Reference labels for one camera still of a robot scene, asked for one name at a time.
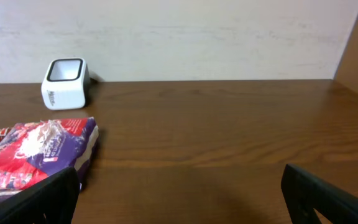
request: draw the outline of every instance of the black object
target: black object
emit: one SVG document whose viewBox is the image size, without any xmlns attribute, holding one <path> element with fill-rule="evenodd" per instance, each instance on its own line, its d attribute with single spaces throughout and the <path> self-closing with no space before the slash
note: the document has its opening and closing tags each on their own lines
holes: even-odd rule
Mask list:
<svg viewBox="0 0 358 224">
<path fill-rule="evenodd" d="M 76 170 L 63 169 L 0 203 L 0 224 L 71 223 L 79 192 Z"/>
<path fill-rule="evenodd" d="M 358 198 L 297 166 L 285 166 L 281 189 L 294 224 L 321 223 L 314 209 L 332 223 L 358 223 Z"/>
</svg>

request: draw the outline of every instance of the device logo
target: device logo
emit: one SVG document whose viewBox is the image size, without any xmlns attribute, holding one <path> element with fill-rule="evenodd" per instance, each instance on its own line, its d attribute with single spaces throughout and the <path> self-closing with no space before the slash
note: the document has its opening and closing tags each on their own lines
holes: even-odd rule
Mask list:
<svg viewBox="0 0 358 224">
<path fill-rule="evenodd" d="M 49 96 L 50 104 L 53 106 L 55 104 L 55 92 L 47 90 L 47 93 L 48 93 L 48 96 Z"/>
</svg>

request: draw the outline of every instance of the white device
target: white device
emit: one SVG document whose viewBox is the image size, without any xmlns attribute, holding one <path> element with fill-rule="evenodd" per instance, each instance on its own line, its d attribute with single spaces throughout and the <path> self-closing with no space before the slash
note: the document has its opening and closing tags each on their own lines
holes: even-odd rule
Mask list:
<svg viewBox="0 0 358 224">
<path fill-rule="evenodd" d="M 56 59 L 49 65 L 41 92 L 50 110 L 82 108 L 90 84 L 88 66 L 82 58 Z"/>
</svg>

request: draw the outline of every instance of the plastic bag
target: plastic bag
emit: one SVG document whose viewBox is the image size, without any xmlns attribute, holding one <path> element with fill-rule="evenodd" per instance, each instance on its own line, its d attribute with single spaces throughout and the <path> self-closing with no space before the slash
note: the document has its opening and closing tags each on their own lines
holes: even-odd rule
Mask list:
<svg viewBox="0 0 358 224">
<path fill-rule="evenodd" d="M 0 142 L 0 201 L 68 166 L 82 181 L 98 136 L 93 118 L 16 124 Z"/>
</svg>

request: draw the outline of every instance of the white cube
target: white cube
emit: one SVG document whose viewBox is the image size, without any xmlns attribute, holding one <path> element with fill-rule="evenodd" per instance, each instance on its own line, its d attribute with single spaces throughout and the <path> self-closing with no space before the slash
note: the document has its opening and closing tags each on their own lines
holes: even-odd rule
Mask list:
<svg viewBox="0 0 358 224">
<path fill-rule="evenodd" d="M 88 66 L 82 58 L 56 59 L 49 65 L 41 92 L 50 110 L 82 108 L 90 84 Z"/>
</svg>

